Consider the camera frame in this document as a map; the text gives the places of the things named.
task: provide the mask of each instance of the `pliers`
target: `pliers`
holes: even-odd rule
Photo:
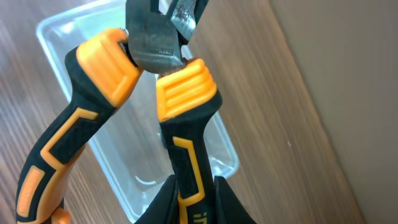
[[[67,53],[72,100],[22,168],[18,223],[71,223],[68,175],[87,141],[130,97],[141,73],[159,74],[157,114],[174,170],[137,224],[255,223],[224,178],[213,176],[203,133],[222,104],[202,59],[181,56],[208,0],[127,0],[126,29],[108,29]]]

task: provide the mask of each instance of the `metal plier head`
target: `metal plier head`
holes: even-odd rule
[[[188,44],[208,0],[173,0],[167,13],[159,0],[127,0],[126,29],[134,62],[158,74],[185,66],[181,46]]]

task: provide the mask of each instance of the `wooden table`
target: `wooden table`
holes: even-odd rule
[[[37,23],[85,3],[0,0],[0,220],[14,223],[27,153],[67,102]],[[241,161],[229,179],[258,223],[364,223],[268,1],[211,0],[190,44],[211,70]],[[91,150],[66,206],[80,223],[127,223]]]

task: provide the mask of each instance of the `plastic container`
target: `plastic container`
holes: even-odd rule
[[[92,2],[45,19],[37,26],[37,37],[68,100],[71,84],[63,64],[67,52],[107,28],[124,27],[124,3]],[[188,49],[183,55],[192,57]],[[155,75],[142,74],[130,99],[90,140],[105,176],[133,223],[173,173],[159,134],[155,81]],[[232,176],[239,159],[218,113],[206,127],[205,144],[213,175]]]

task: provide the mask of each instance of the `orange and black handle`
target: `orange and black handle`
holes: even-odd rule
[[[179,223],[215,223],[215,186],[203,133],[222,98],[202,59],[156,83],[164,144],[178,186]]]
[[[140,75],[121,43],[127,34],[109,29],[71,50],[65,65],[72,100],[34,145],[22,168],[17,223],[70,223],[63,196],[70,170],[86,142],[129,98]]]

